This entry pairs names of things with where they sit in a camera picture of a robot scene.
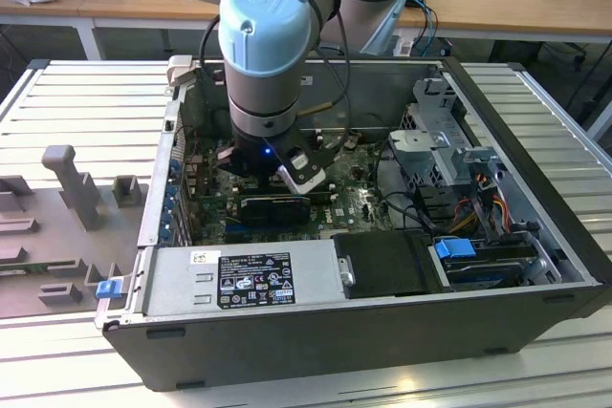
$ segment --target green circuit board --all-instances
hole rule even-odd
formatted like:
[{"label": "green circuit board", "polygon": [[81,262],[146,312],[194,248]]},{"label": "green circuit board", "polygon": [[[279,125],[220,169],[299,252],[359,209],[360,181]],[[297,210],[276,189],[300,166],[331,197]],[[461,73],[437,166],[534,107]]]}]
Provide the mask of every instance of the green circuit board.
[{"label": "green circuit board", "polygon": [[[246,244],[329,239],[341,232],[391,229],[372,188],[372,170],[379,154],[377,145],[343,149],[338,160],[326,169],[327,180],[311,199],[310,221],[290,227],[248,227],[239,220],[243,200],[261,195],[253,179],[244,179],[215,166],[213,149],[202,152],[201,162],[191,171],[190,194],[192,233],[197,245]],[[274,177],[271,187],[291,196]]]}]

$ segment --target wooden desk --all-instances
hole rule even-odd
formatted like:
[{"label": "wooden desk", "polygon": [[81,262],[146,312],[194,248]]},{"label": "wooden desk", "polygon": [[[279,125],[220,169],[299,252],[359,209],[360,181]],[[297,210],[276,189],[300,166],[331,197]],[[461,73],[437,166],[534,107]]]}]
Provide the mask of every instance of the wooden desk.
[{"label": "wooden desk", "polygon": [[46,4],[30,4],[29,7],[0,0],[0,14],[44,14],[53,16],[78,16],[78,8],[85,0],[56,0]]},{"label": "wooden desk", "polygon": [[[612,0],[426,0],[438,14],[438,36],[605,43],[612,37]],[[76,28],[89,59],[103,58],[96,28],[202,30],[216,6],[189,0],[59,0],[29,9],[0,0],[0,23]],[[424,24],[406,10],[404,41]]]},{"label": "wooden desk", "polygon": [[[528,32],[612,36],[612,0],[426,0],[438,14],[439,32],[477,36],[478,32]],[[405,11],[400,25],[423,14]]]}]

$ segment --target robotic arm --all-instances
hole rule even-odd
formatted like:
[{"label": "robotic arm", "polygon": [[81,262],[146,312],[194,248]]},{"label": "robotic arm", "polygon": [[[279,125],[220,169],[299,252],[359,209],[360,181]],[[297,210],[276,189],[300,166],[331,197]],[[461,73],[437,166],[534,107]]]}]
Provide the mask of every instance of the robotic arm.
[{"label": "robotic arm", "polygon": [[[325,180],[336,152],[314,152],[295,127],[308,53],[323,38],[379,54],[405,0],[202,0],[218,4],[234,143],[220,164],[264,182],[278,172],[305,194]],[[344,18],[349,27],[344,31]]]}]

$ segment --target motherboard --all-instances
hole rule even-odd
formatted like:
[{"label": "motherboard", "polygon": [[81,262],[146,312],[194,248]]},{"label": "motherboard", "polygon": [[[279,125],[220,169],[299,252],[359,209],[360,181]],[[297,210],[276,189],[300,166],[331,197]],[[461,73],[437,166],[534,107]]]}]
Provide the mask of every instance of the motherboard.
[{"label": "motherboard", "polygon": [[203,246],[329,239],[346,232],[392,229],[373,189],[383,145],[354,137],[326,170],[327,180],[306,196],[271,177],[266,186],[216,167],[221,141],[187,159],[191,228]]}]

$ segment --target power supply label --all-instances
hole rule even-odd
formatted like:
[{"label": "power supply label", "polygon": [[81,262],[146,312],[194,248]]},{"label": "power supply label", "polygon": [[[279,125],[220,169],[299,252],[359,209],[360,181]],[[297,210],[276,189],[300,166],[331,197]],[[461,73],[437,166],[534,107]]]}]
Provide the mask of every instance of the power supply label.
[{"label": "power supply label", "polygon": [[222,310],[295,303],[289,253],[219,257],[217,305]]}]

